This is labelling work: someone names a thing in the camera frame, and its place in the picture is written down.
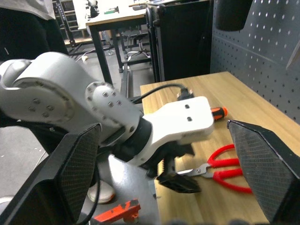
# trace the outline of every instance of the scissor handle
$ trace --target scissor handle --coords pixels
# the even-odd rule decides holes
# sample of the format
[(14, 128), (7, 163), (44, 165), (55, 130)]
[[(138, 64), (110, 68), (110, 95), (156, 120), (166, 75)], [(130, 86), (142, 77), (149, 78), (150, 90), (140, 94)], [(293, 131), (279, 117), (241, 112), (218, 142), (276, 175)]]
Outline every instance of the scissor handle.
[(234, 144), (229, 144), (216, 150), (207, 160), (207, 163), (210, 164), (210, 166), (213, 168), (222, 167), (222, 166), (240, 165), (238, 158), (215, 160), (215, 158), (218, 157), (221, 153), (230, 150), (234, 150)]
[(224, 187), (227, 187), (231, 190), (243, 192), (243, 193), (252, 193), (252, 190), (249, 187), (241, 187), (234, 184), (227, 183), (224, 179), (230, 178), (230, 177), (236, 177), (236, 176), (242, 176), (243, 171), (242, 169), (235, 169), (235, 170), (227, 170), (227, 171), (217, 171), (214, 172), (213, 179), (218, 182), (219, 184), (223, 185)]

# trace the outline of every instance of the cable connector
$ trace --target cable connector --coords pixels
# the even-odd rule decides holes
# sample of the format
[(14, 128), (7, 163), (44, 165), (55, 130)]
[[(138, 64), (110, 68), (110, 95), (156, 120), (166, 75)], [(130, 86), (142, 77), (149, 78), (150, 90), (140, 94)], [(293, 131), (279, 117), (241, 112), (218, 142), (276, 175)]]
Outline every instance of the cable connector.
[(187, 88), (181, 89), (181, 93), (177, 94), (177, 101), (193, 98), (194, 94), (192, 90), (188, 91)]

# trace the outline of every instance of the desk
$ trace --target desk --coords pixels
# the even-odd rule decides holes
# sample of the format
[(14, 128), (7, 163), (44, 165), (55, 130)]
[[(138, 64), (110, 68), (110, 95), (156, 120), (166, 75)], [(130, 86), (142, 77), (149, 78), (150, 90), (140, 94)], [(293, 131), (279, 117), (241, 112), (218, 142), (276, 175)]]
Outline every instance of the desk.
[[(257, 124), (274, 131), (292, 151), (300, 155), (300, 126), (230, 73), (223, 72), (148, 84), (141, 86), (141, 93), (174, 82), (182, 83), (192, 89), (195, 96), (207, 97), (211, 107), (226, 106), (228, 109), (226, 120), (214, 124), (215, 129), (210, 135), (210, 140), (192, 144), (194, 157), (183, 156), (176, 160), (177, 170), (196, 168), (206, 162), (216, 149), (231, 144), (233, 141), (226, 128), (227, 120), (231, 119)], [(177, 88), (167, 88), (145, 98), (142, 101), (144, 113), (153, 113), (166, 103), (176, 101), (178, 92)], [(236, 157), (236, 154), (230, 152), (224, 154), (224, 157)], [(162, 223), (174, 218), (186, 220), (190, 224), (213, 222), (224, 225), (235, 218), (244, 219), (250, 224), (267, 222), (253, 195), (231, 191), (211, 179), (202, 177), (195, 179), (202, 188), (201, 193), (175, 193), (156, 181), (157, 203)], [(243, 177), (234, 178), (229, 182), (238, 185), (247, 184)]]
[[(86, 23), (87, 26), (90, 27), (90, 32), (92, 39), (94, 41), (96, 53), (98, 56), (98, 60), (101, 66), (102, 74), (105, 82), (112, 84), (111, 75), (109, 72), (109, 68), (107, 65), (107, 61), (105, 58), (105, 54), (103, 51), (103, 46), (100, 41), (99, 31), (111, 30), (112, 31), (112, 41), (115, 46), (116, 56), (119, 64), (119, 72), (122, 73), (122, 67), (124, 63), (122, 62), (120, 57), (120, 51), (118, 48), (118, 41), (116, 38), (116, 30), (118, 28), (129, 27), (129, 26), (137, 26), (141, 24), (145, 24), (145, 10), (134, 11), (132, 8), (120, 8), (120, 13), (113, 14), (99, 14), (97, 17), (91, 19)], [(128, 62), (128, 65), (133, 65), (136, 63), (147, 62), (151, 59), (144, 60), (131, 60)], [(127, 75), (127, 65), (124, 66), (124, 73)]]

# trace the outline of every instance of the white shoe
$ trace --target white shoe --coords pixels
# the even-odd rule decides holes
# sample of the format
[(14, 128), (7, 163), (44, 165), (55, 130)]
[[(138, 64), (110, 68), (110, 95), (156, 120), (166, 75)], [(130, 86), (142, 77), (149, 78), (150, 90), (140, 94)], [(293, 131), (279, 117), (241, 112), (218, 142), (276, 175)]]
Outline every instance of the white shoe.
[[(94, 202), (96, 200), (97, 184), (90, 187), (88, 190), (89, 199)], [(103, 180), (100, 181), (100, 195), (98, 204), (108, 203), (115, 196), (114, 189)]]

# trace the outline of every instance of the red scissors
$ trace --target red scissors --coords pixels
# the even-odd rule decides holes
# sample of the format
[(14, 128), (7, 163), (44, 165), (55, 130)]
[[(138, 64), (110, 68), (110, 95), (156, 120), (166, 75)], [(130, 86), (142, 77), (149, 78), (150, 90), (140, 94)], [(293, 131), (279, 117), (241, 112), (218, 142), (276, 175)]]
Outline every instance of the red scissors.
[(205, 178), (212, 178), (219, 184), (223, 185), (224, 187), (227, 187), (229, 189), (238, 191), (238, 192), (244, 192), (244, 193), (252, 193), (251, 189), (249, 187), (241, 187), (234, 184), (227, 183), (224, 179), (230, 178), (230, 177), (237, 177), (242, 176), (243, 171), (241, 168), (234, 169), (234, 170), (227, 170), (227, 171), (216, 171), (214, 173), (207, 172), (207, 169), (212, 168), (219, 168), (223, 166), (233, 166), (233, 165), (240, 165), (238, 158), (230, 158), (230, 159), (222, 159), (222, 160), (215, 160), (219, 155), (221, 155), (223, 152), (234, 150), (234, 145), (229, 144), (226, 146), (223, 146), (222, 148), (219, 148), (216, 150), (210, 158), (207, 160), (207, 163), (202, 164), (200, 167), (196, 169), (191, 170), (184, 170), (177, 172), (179, 175), (186, 175), (189, 177), (194, 176), (203, 176)]

